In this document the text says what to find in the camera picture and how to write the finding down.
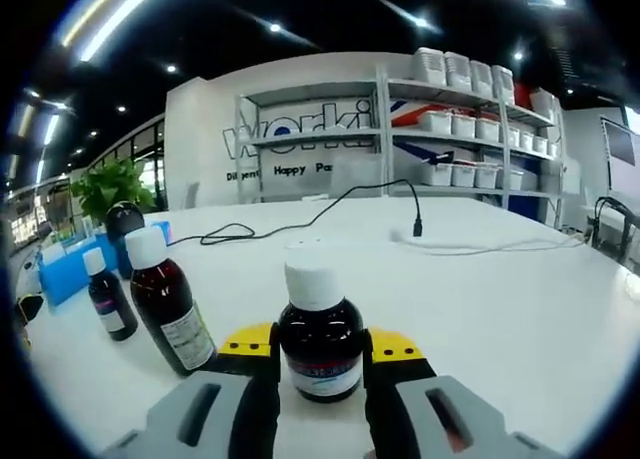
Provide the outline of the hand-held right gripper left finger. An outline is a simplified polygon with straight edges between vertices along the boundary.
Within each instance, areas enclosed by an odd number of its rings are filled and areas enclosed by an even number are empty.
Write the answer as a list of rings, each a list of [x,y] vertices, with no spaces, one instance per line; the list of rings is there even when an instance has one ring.
[[[278,325],[264,322],[231,334],[210,371],[185,379],[102,456],[271,458],[278,417]]]

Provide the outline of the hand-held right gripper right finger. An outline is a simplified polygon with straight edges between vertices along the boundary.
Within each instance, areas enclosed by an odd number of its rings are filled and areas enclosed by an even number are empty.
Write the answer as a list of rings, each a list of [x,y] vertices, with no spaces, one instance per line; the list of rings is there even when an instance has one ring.
[[[365,417],[376,458],[559,458],[509,432],[504,415],[458,380],[437,375],[407,336],[368,328]]]

